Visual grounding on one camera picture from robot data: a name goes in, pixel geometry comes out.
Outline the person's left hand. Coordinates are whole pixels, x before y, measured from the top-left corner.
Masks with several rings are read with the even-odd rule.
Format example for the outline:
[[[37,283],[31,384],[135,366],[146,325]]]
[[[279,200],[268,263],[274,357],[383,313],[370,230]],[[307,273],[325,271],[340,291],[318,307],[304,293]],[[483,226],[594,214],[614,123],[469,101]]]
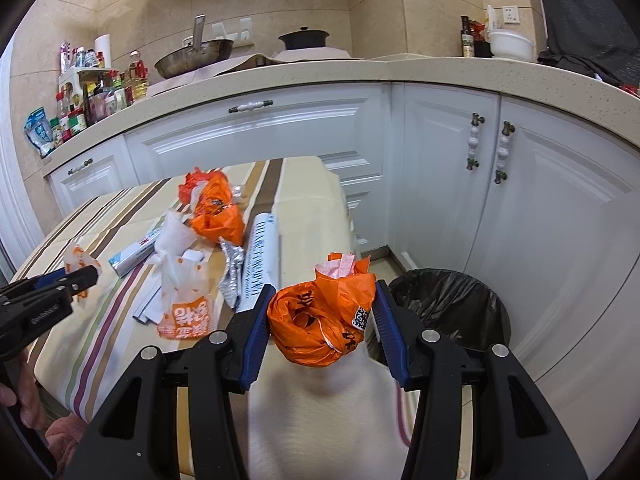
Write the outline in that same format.
[[[27,428],[44,431],[48,449],[56,461],[55,479],[59,479],[72,460],[88,424],[74,413],[47,422],[47,413],[40,400],[36,378],[28,365],[28,350],[22,350],[17,359],[20,363],[17,385],[12,388],[1,384],[1,404],[10,408],[20,402],[22,423]]]

